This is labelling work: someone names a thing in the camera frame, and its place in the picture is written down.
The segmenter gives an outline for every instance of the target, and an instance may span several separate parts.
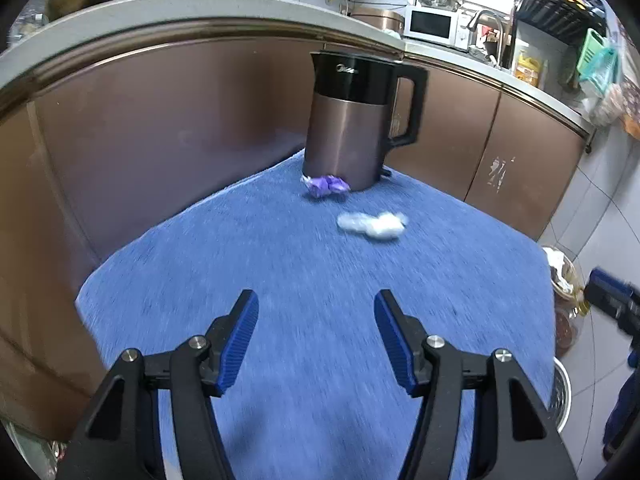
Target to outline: metal screw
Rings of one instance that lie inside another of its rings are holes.
[[[138,355],[138,351],[135,348],[127,348],[122,354],[120,354],[120,357],[122,357],[123,361],[132,363],[138,358]]]
[[[495,351],[495,358],[501,363],[511,361],[513,355],[506,348],[500,348]]]
[[[427,345],[431,348],[442,348],[444,346],[444,339],[439,335],[430,335],[427,338]]]
[[[195,335],[191,339],[189,339],[189,346],[191,348],[195,348],[196,350],[200,350],[207,345],[207,340],[204,339],[204,336]]]

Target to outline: blue tablecloth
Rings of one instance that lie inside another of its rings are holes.
[[[457,348],[511,349],[548,402],[554,315],[532,240],[394,172],[345,200],[313,200],[302,154],[222,190],[117,251],[78,310],[107,366],[120,351],[173,349],[226,314],[243,288],[260,316],[236,384],[214,399],[236,477],[395,479],[420,400],[394,379],[373,316],[390,288],[428,333]],[[393,242],[341,232],[343,211],[402,212]],[[463,397],[452,479],[466,478],[472,394]],[[162,446],[177,463],[168,396]]]

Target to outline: white microwave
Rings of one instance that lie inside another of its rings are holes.
[[[460,11],[407,6],[404,13],[404,36],[431,41],[460,50],[469,50],[469,17]]]

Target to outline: countertop edge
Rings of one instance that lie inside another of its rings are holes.
[[[398,52],[459,66],[525,94],[590,134],[594,126],[542,90],[479,61],[428,44],[415,44],[332,10],[290,0],[115,0],[47,25],[0,55],[0,89],[56,55],[98,38],[138,27],[186,20],[253,18],[292,22],[359,36]]]

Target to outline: purple crumpled object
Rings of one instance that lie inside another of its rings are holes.
[[[314,198],[322,198],[331,194],[347,193],[351,190],[349,184],[343,179],[333,175],[318,176],[311,178],[308,176],[302,176],[300,179],[309,191],[309,194]]]

